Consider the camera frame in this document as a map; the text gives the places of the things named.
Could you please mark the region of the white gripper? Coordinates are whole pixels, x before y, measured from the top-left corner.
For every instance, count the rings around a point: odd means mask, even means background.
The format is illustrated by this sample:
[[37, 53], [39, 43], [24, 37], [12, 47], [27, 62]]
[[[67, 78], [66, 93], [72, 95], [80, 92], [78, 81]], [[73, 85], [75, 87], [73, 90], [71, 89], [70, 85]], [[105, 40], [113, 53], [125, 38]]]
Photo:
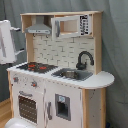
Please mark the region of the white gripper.
[[16, 61], [14, 42], [11, 36], [11, 25], [8, 20], [0, 21], [0, 64]]

